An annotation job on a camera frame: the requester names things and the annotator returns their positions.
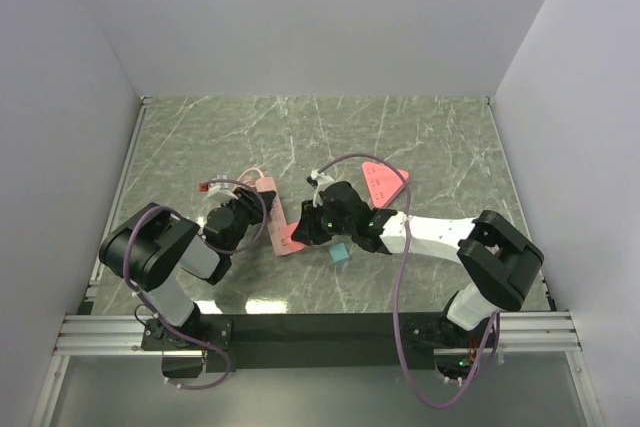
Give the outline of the teal cube block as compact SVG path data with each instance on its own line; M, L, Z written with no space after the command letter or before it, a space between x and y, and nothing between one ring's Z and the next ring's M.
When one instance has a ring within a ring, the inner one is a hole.
M346 262L350 259L349 249L344 243L331 245L328 251L335 264Z

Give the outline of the pink long power strip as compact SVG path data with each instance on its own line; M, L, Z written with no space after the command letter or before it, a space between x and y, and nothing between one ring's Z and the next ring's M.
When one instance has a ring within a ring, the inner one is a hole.
M267 229L274 253L277 256L286 256L292 253L287 236L287 221L281 205L280 196L275 179L270 176L261 176L255 180L255 187L259 193L274 192L275 196L269 211Z

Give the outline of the pink triangular plug adapter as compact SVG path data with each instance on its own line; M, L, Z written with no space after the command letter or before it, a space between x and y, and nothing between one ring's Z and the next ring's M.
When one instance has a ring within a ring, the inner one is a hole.
M303 243L297 242L292 238L292 234L296 230L297 226L298 223L295 222L288 224L285 228L284 250L286 255L300 252L305 248L305 245Z

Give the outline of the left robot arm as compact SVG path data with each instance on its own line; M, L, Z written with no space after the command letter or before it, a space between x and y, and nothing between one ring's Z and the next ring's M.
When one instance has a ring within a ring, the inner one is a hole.
M177 270L215 285L251 226L262 227L276 192L238 186L214 208L203 226L168 207L149 203L102 242L100 262L123 279L143 304L166 323L164 336L176 348L213 339L198 305L184 292Z

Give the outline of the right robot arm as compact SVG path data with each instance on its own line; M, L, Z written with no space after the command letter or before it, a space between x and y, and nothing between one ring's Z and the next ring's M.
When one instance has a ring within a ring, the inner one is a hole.
M439 321L444 342L460 346L496 311L519 311L544 262L541 250L496 211L440 219L371 208L350 183L333 183L301 204L291 239L305 246L348 236L370 253L424 255L464 267L470 284L454 294Z

